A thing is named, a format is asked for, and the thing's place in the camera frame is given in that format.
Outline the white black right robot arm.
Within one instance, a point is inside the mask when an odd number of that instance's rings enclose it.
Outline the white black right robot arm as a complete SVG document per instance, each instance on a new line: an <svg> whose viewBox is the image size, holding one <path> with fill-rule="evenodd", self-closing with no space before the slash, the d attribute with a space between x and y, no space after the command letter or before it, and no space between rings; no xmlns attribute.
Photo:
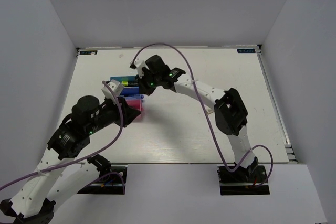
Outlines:
<svg viewBox="0 0 336 224"><path fill-rule="evenodd" d="M130 66L138 74L136 80L141 94L151 95L157 87L186 95L213 110L217 128L227 135L231 144L235 167L229 172L247 182L256 175L258 158L247 136L247 109L238 91L222 90L192 78L180 68L170 69L158 55L148 60L135 59Z"/></svg>

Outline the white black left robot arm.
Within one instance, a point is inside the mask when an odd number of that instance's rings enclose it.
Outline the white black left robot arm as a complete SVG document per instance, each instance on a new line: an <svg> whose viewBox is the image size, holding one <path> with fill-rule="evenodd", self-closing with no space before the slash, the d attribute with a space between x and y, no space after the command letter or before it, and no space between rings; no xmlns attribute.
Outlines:
<svg viewBox="0 0 336 224"><path fill-rule="evenodd" d="M13 217L14 223L49 223L55 202L47 195L64 169L90 144L90 136L113 123L124 128L140 113L123 97L105 98L103 103L91 95L80 98L48 141L33 175L26 176L26 184L15 196L2 200L2 213Z"/></svg>

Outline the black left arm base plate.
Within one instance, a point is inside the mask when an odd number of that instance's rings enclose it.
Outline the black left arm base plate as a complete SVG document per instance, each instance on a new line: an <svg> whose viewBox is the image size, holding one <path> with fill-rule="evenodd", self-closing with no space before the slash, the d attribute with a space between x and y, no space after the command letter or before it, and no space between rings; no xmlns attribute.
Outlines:
<svg viewBox="0 0 336 224"><path fill-rule="evenodd" d="M110 174L84 187L78 195L124 195L127 182L127 165L112 166Z"/></svg>

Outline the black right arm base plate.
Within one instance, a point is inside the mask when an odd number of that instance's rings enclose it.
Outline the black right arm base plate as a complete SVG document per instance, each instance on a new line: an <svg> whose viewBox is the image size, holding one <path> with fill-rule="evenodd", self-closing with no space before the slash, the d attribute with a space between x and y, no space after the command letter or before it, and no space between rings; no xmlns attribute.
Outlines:
<svg viewBox="0 0 336 224"><path fill-rule="evenodd" d="M249 178L230 173L224 166L219 166L217 173L221 196L270 195L264 165L259 165Z"/></svg>

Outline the yellow cap black highlighter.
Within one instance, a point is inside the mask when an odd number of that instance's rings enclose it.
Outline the yellow cap black highlighter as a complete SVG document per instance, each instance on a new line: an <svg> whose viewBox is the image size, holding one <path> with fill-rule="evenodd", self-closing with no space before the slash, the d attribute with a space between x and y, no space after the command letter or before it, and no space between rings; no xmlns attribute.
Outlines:
<svg viewBox="0 0 336 224"><path fill-rule="evenodd" d="M125 87L138 87L139 84L136 81L122 81L121 84Z"/></svg>

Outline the grey rectangular eraser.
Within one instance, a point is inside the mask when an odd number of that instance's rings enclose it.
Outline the grey rectangular eraser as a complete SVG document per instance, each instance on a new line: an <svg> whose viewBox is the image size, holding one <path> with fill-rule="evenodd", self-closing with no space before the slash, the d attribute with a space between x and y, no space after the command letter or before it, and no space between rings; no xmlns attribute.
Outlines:
<svg viewBox="0 0 336 224"><path fill-rule="evenodd" d="M205 109L206 109L206 113L207 115L210 115L212 113L214 113L214 106L213 105L205 105Z"/></svg>

